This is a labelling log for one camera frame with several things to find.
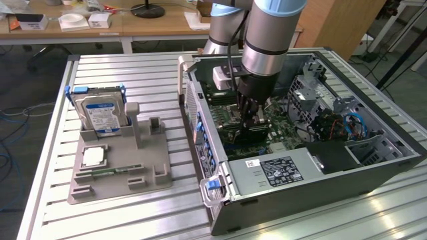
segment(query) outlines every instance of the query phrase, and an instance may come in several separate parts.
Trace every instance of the aluminum slotted table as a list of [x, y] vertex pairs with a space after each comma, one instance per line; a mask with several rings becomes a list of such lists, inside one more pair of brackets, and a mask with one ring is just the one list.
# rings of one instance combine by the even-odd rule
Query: aluminum slotted table
[[[427, 132], [333, 52], [318, 50], [427, 148]], [[427, 239], [427, 162], [370, 194], [311, 209], [223, 236], [211, 236], [207, 210], [178, 102], [178, 57], [195, 52], [71, 56], [61, 85], [19, 239]], [[351, 93], [330, 75], [341, 96]], [[70, 205], [81, 120], [65, 87], [123, 83], [141, 104], [141, 120], [161, 116], [167, 128], [174, 186], [151, 193]]]

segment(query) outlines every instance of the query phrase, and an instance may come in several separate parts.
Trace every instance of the blue hard drive label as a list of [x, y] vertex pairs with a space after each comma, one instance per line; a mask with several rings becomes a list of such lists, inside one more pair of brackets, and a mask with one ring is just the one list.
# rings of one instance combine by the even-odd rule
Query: blue hard drive label
[[261, 162], [270, 185], [278, 187], [303, 181], [303, 175], [290, 156]]
[[86, 105], [89, 118], [97, 132], [107, 134], [119, 131], [121, 123], [115, 115], [114, 103], [97, 103]]

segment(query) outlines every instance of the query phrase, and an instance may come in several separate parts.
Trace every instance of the gray floor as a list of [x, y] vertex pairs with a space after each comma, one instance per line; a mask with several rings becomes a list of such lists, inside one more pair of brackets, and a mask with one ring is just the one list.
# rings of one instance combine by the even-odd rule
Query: gray floor
[[[375, 36], [381, 30], [385, 20], [379, 20], [373, 24], [370, 33]], [[401, 26], [397, 23], [391, 33], [386, 36], [386, 40], [390, 35], [399, 29]], [[418, 34], [411, 32], [403, 43], [399, 45], [397, 52], [387, 55], [389, 61], [381, 62], [375, 69], [377, 77], [382, 77], [389, 68], [401, 56], [401, 53], [406, 50]], [[162, 41], [158, 45], [157, 41], [147, 43], [137, 43], [142, 52], [171, 52], [171, 51], [194, 51], [202, 48], [205, 40], [197, 41]], [[69, 44], [67, 48], [81, 55], [89, 54], [121, 54], [122, 46], [119, 43], [105, 43], [103, 49], [97, 49], [91, 43], [86, 44]], [[2, 87], [0, 87], [0, 109], [11, 107], [29, 107], [41, 103], [49, 103], [55, 101], [58, 95], [58, 89], [62, 82], [63, 71], [67, 62], [67, 56], [62, 51], [55, 50], [38, 62], [38, 72], [30, 73], [26, 70], [26, 61], [33, 54], [42, 49], [43, 46], [35, 45], [33, 52], [25, 52], [22, 46], [15, 46], [12, 51], [0, 56], [0, 73], [2, 73]], [[427, 49], [427, 42], [421, 46], [417, 53], [409, 59], [405, 67], [411, 63], [419, 55]], [[367, 63], [366, 65], [373, 68], [377, 62]], [[357, 70], [365, 75], [369, 70], [362, 64], [354, 64]], [[427, 68], [422, 67], [421, 73], [427, 77]], [[395, 84], [390, 87], [390, 92], [395, 98], [397, 104], [403, 110], [415, 118], [415, 120], [427, 127], [427, 80], [417, 72], [409, 70]], [[39, 109], [35, 114], [45, 113], [53, 110], [50, 107]], [[0, 233], [4, 239], [14, 239], [18, 235], [22, 217], [25, 213], [27, 197], [30, 194], [34, 175], [37, 172], [38, 161], [43, 149], [45, 138], [49, 130], [51, 116], [33, 117], [29, 121], [30, 130], [25, 137], [10, 147], [14, 158], [21, 166], [23, 177], [23, 196], [18, 199], [17, 204], [10, 208], [14, 211], [0, 212]], [[17, 116], [11, 118], [17, 121], [25, 120], [25, 116]], [[6, 136], [15, 128], [18, 124], [0, 120], [0, 136]], [[0, 168], [0, 178], [4, 176], [7, 167]], [[21, 192], [21, 179], [17, 171], [11, 173], [4, 182], [0, 183], [0, 208], [12, 201], [14, 197]]]

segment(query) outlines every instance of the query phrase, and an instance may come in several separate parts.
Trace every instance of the black lamp base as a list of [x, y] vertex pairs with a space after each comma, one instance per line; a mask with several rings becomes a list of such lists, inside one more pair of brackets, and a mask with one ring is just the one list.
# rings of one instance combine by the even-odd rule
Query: black lamp base
[[146, 7], [146, 4], [138, 4], [133, 7], [131, 13], [141, 18], [145, 19], [155, 19], [161, 18], [166, 14], [166, 9], [161, 7], [159, 5], [150, 4], [149, 9]]

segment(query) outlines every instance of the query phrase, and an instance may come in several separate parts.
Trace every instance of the white box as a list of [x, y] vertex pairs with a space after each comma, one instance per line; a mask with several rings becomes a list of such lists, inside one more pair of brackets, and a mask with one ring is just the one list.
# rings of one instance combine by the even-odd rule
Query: white box
[[42, 14], [17, 14], [17, 19], [23, 30], [46, 30], [50, 22]]
[[89, 18], [89, 25], [91, 28], [109, 29], [113, 24], [113, 18], [110, 13], [95, 13]]
[[61, 30], [63, 32], [78, 31], [78, 30], [85, 30], [85, 29], [91, 28], [89, 21], [85, 17], [78, 22], [73, 22], [73, 23], [66, 22], [65, 20], [62, 20], [62, 18], [59, 18], [58, 21], [59, 21]]
[[359, 42], [359, 45], [354, 50], [353, 55], [354, 56], [362, 56], [367, 52], [373, 41], [374, 41], [374, 38], [370, 35], [365, 34], [365, 36], [363, 36], [363, 38], [362, 38], [362, 40]]

